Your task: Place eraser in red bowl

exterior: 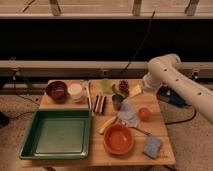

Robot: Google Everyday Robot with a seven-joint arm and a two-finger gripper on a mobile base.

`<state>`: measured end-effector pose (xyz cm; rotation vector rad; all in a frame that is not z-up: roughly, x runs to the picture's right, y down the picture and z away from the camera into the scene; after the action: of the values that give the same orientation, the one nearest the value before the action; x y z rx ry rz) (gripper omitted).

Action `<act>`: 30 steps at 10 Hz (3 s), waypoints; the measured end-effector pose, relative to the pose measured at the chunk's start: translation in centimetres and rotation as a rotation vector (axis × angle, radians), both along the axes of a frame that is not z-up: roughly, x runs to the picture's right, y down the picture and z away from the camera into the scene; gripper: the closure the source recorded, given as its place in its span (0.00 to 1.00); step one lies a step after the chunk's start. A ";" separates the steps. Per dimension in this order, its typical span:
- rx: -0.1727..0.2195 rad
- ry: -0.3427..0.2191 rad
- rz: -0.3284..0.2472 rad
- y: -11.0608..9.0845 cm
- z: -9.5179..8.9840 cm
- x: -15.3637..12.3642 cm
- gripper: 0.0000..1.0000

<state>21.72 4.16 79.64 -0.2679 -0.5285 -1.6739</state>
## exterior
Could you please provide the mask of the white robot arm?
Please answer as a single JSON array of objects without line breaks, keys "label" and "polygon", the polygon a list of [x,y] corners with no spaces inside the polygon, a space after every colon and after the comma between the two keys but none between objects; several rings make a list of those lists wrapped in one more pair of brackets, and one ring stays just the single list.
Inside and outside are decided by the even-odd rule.
[{"label": "white robot arm", "polygon": [[143,89],[156,91],[166,84],[213,125],[213,91],[181,74],[177,70],[180,63],[176,54],[151,59],[147,64],[148,73],[142,78]]}]

